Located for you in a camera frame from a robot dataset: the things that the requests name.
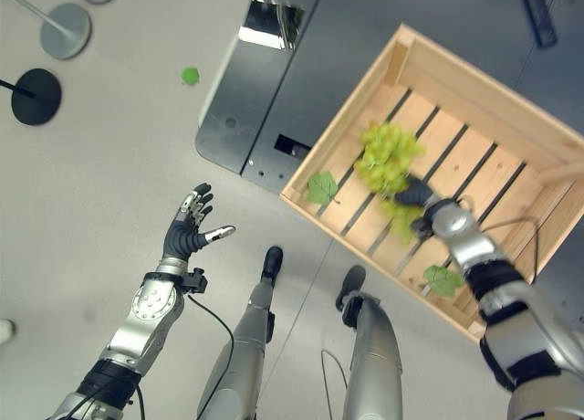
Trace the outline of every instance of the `grapes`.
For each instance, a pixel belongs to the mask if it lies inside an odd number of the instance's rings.
[[[360,140],[365,151],[353,167],[373,193],[385,198],[381,209],[391,221],[391,231],[408,245],[414,237],[410,224],[422,214],[422,209],[401,205],[391,198],[407,189],[412,160],[424,153],[424,148],[413,134],[403,132],[397,123],[371,123],[360,134]]]

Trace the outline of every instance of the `black joint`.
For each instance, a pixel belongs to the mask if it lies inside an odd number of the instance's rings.
[[[361,307],[363,306],[363,297],[353,297],[345,305],[343,310],[343,323],[346,326],[357,329],[357,318],[359,317],[359,312],[361,312]]]
[[[524,281],[521,274],[506,260],[494,260],[475,265],[468,270],[466,281],[477,301],[491,290],[512,281]]]
[[[423,218],[425,220],[427,220],[428,222],[430,222],[430,224],[431,224],[433,219],[434,219],[434,215],[438,212],[438,210],[440,210],[442,207],[445,207],[445,206],[450,205],[450,204],[457,204],[457,203],[453,198],[441,199],[436,204],[433,204],[430,207],[428,207],[426,212],[423,214]]]
[[[201,268],[195,268],[193,272],[187,272],[185,277],[182,278],[182,291],[190,292],[192,294],[203,294],[207,289],[207,279],[203,275],[204,270]]]
[[[134,394],[141,376],[111,361],[99,360],[87,373],[77,393],[92,395],[95,400],[123,409]]]
[[[267,330],[266,330],[266,344],[272,341],[274,336],[274,327],[276,326],[276,315],[271,311],[267,313]]]
[[[511,379],[507,377],[503,369],[499,366],[499,363],[496,361],[495,356],[493,356],[493,354],[491,353],[491,349],[486,343],[485,338],[481,339],[481,341],[479,342],[479,347],[481,348],[481,353],[485,358],[486,364],[489,366],[489,368],[495,375],[496,381],[507,391],[514,391],[516,386],[513,384]]]
[[[203,273],[204,270],[201,268],[195,268],[193,272],[187,272],[185,276],[177,276],[176,274],[169,274],[167,272],[149,272],[144,276],[144,281],[171,281],[184,294],[203,294],[207,288],[207,279]]]
[[[507,369],[515,380],[516,385],[545,376],[559,376],[561,370],[553,358],[545,350],[523,358]]]

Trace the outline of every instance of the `silver metal arm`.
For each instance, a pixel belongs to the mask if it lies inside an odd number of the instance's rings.
[[[183,294],[204,292],[206,279],[196,268],[189,273],[187,261],[209,243],[233,234],[233,226],[199,233],[199,225],[211,207],[209,184],[192,190],[181,203],[164,240],[162,260],[146,274],[138,288],[128,316],[102,351],[94,367],[76,392],[69,394],[52,420],[122,418],[141,378],[158,357],[166,336],[183,312]]]
[[[523,280],[470,212],[452,200],[440,203],[430,206],[433,232],[479,301],[487,323],[481,351],[513,392],[507,418],[584,418],[582,335]]]

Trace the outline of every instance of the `wire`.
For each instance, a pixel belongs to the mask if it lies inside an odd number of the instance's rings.
[[[101,387],[99,387],[93,393],[87,395],[83,400],[81,400],[81,402],[79,402],[78,404],[76,404],[73,407],[73,409],[71,409],[71,411],[69,411],[69,414],[67,414],[67,416],[63,420],[71,420],[73,418],[73,414],[75,414],[81,408],[81,406],[83,406],[84,404],[86,404],[89,400],[93,399],[96,395],[98,395],[99,393],[101,393],[108,386],[112,385],[113,383],[119,382],[119,381],[120,381],[120,379],[114,379],[114,380],[105,382]],[[144,409],[144,397],[142,396],[142,391],[140,389],[140,386],[137,385],[137,384],[136,384],[136,393],[138,393],[138,402],[140,404],[140,419],[141,420],[146,420],[146,411]],[[95,400],[93,402],[91,402],[91,404],[89,405],[89,407],[91,407],[94,403],[95,403]]]
[[[325,393],[327,395],[327,406],[328,406],[328,417],[332,420],[332,408],[330,407],[330,395],[329,395],[329,383],[327,382],[327,371],[325,370],[325,353],[330,356],[339,367],[340,373],[343,376],[343,383],[345,384],[345,389],[348,387],[347,385],[347,376],[345,376],[345,371],[343,367],[340,365],[340,361],[337,356],[334,355],[331,351],[327,349],[322,349],[320,351],[320,366],[322,368],[322,378],[325,381]]]
[[[144,396],[139,385],[136,385],[136,394],[138,394],[138,404],[140,405],[140,419],[146,420],[146,409],[144,408]]]
[[[539,271],[539,222],[537,221],[537,219],[533,216],[521,216],[516,219],[510,219],[508,221],[503,221],[499,222],[498,224],[488,226],[484,228],[483,231],[493,230],[501,226],[510,226],[513,224],[518,224],[520,222],[528,222],[533,226],[534,229],[533,280],[531,281],[531,284],[533,285],[537,280],[537,273]]]
[[[187,295],[187,298],[190,301],[192,301],[194,304],[196,304],[198,307],[200,307],[201,309],[203,309],[205,312],[207,312],[209,315],[211,315],[213,318],[215,318],[217,320],[217,322],[219,322],[219,324],[221,324],[225,328],[225,330],[227,331],[227,333],[229,333],[229,338],[231,340],[231,347],[229,349],[229,357],[227,358],[227,365],[225,366],[223,372],[219,376],[219,379],[217,379],[217,383],[213,387],[213,390],[209,394],[209,397],[207,397],[207,400],[204,402],[204,405],[203,405],[203,408],[201,409],[201,412],[197,415],[197,419],[196,420],[200,420],[201,417],[203,416],[204,410],[207,408],[207,405],[211,402],[211,399],[213,399],[213,396],[214,396],[215,392],[217,391],[217,388],[219,387],[219,383],[221,383],[221,381],[223,380],[223,378],[227,374],[227,371],[229,370],[229,365],[231,365],[231,359],[232,359],[232,357],[234,355],[235,340],[234,340],[234,335],[231,332],[231,330],[227,327],[227,324],[225,324],[224,321],[221,320],[221,318],[219,318],[212,310],[210,310],[209,308],[205,307],[203,304],[201,304],[199,301],[197,301],[196,299],[194,299],[190,295]]]

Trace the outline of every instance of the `gray floor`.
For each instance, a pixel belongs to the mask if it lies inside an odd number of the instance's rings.
[[[32,0],[44,9],[63,1]],[[258,418],[328,418],[319,351],[349,365],[352,334],[332,307],[356,258],[274,195],[199,157],[196,121],[247,0],[115,0],[86,5],[94,35],[70,61],[49,58],[39,23],[0,0],[0,74],[53,70],[62,107],[42,128],[17,124],[4,93],[0,111],[0,314],[19,325],[0,348],[0,417],[45,418],[75,389],[118,327],[184,193],[214,185],[208,226],[237,234],[197,255],[210,286],[202,300],[231,326],[245,306],[267,247],[281,245],[276,332],[266,353]],[[202,72],[188,88],[186,65]],[[406,418],[506,417],[507,395],[476,347],[370,269],[365,289],[393,319],[404,362]],[[145,378],[149,418],[193,418],[225,334],[187,307]],[[341,408],[334,381],[336,417]],[[125,418],[138,418],[137,407]]]

